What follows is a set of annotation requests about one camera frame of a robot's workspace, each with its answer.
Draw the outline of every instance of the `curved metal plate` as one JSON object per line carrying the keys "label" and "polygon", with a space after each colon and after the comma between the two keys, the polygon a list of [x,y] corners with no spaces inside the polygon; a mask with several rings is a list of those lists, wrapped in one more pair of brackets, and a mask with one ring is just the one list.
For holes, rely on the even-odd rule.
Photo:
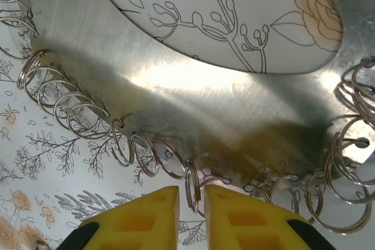
{"label": "curved metal plate", "polygon": [[[338,130],[348,113],[336,86],[375,50],[375,0],[334,0],[345,27],[342,46],[328,65],[301,75],[203,64],[153,40],[109,0],[28,1],[41,34],[32,47],[52,50],[46,60],[102,103],[110,119],[124,118],[124,133],[162,134],[184,158],[195,157],[198,169],[230,176],[239,187],[275,173],[303,178],[322,166],[327,130]],[[374,151],[374,133],[360,123],[350,133],[371,140],[348,155],[363,163]]]}

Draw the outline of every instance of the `brushed metal surface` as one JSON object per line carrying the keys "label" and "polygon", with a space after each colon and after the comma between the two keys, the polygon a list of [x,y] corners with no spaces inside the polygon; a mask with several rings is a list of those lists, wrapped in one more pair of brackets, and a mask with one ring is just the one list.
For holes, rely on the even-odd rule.
{"label": "brushed metal surface", "polygon": [[[26,0],[41,34],[32,47],[50,49],[69,79],[125,120],[124,133],[160,133],[241,187],[251,179],[322,167],[332,132],[348,114],[335,88],[341,75],[375,50],[375,0],[333,0],[344,23],[342,46],[322,69],[308,74],[249,74],[212,66],[160,44],[109,0]],[[361,81],[373,81],[373,71]],[[358,123],[352,138],[366,149],[347,156],[363,163],[374,133]]]}

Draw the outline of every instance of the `floral wallpaper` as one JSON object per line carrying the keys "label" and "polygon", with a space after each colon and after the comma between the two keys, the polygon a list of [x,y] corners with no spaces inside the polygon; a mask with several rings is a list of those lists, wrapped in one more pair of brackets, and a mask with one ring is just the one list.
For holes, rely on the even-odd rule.
{"label": "floral wallpaper", "polygon": [[[272,44],[278,44],[273,41],[276,38],[289,46],[286,49],[289,54],[292,51],[308,54],[311,49],[315,57],[328,60],[339,47],[342,36],[340,18],[330,0],[286,0],[285,4],[278,6],[282,9],[276,9],[270,15],[273,21],[264,19],[251,25],[244,23],[246,18],[243,10],[240,12],[240,0],[207,2],[208,10],[205,11],[201,10],[205,7],[202,4],[199,7],[187,5],[194,10],[190,14],[180,10],[184,9],[183,1],[194,2],[114,0],[135,23],[147,22],[141,27],[165,44],[178,42],[191,30],[201,41],[198,40],[196,46],[188,44],[192,53],[187,49],[181,49],[182,52],[207,61],[221,56],[221,53],[216,54],[217,57],[208,56],[216,53],[212,51],[214,49],[199,49],[203,40],[208,46],[214,43],[218,49],[227,46],[223,50],[240,62],[238,68],[254,66],[257,71],[263,72],[277,71],[272,66],[271,51]],[[213,8],[208,5],[210,3],[218,6]],[[17,5],[1,3],[0,16],[9,15],[22,16]],[[302,30],[306,36],[289,32],[287,27]],[[100,141],[85,141],[61,128],[24,91],[17,89],[18,74],[25,62],[12,60],[4,54],[29,56],[32,52],[29,31],[0,25],[0,34],[0,249],[33,249],[36,241],[48,243],[55,249],[85,219],[168,185],[180,186],[179,249],[207,249],[205,222],[188,209],[183,181],[171,179],[163,172],[150,179],[136,163],[128,168],[121,167],[110,154],[114,146],[112,135]],[[275,56],[286,52],[279,51]],[[36,73],[36,82],[29,87],[33,95],[45,79],[47,74]],[[45,101],[53,100],[65,91],[58,83],[45,88]],[[90,127],[90,122],[87,118],[78,120],[77,129]],[[125,140],[119,140],[120,145],[126,147]],[[142,157],[152,164],[146,150],[142,151]],[[345,182],[341,187],[354,196],[363,196],[360,189],[348,188]],[[300,201],[301,214],[309,217],[304,207],[303,192],[303,189],[294,189]],[[344,224],[346,220],[354,221],[361,216],[361,206],[353,209],[353,206],[335,201],[328,191],[324,195],[322,216],[332,224]],[[295,209],[282,190],[275,196],[277,204]],[[373,242],[370,231],[375,227],[375,220],[372,218],[365,229],[346,237],[316,227],[338,249],[365,249]]]}

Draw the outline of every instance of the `metal sheet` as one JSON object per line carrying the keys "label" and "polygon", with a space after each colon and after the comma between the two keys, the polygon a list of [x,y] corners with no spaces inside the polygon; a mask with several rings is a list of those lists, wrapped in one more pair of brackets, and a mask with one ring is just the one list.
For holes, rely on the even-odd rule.
{"label": "metal sheet", "polygon": [[[298,75],[248,74],[201,63],[160,44],[109,0],[28,0],[42,35],[67,76],[110,112],[126,117],[124,133],[161,133],[198,169],[230,176],[235,186],[273,174],[303,179],[322,167],[330,132],[347,108],[335,88],[341,75],[375,50],[375,0],[334,0],[344,23],[336,57]],[[369,82],[373,72],[362,74]],[[363,163],[375,136],[356,124],[351,136],[371,140],[348,157]]]}

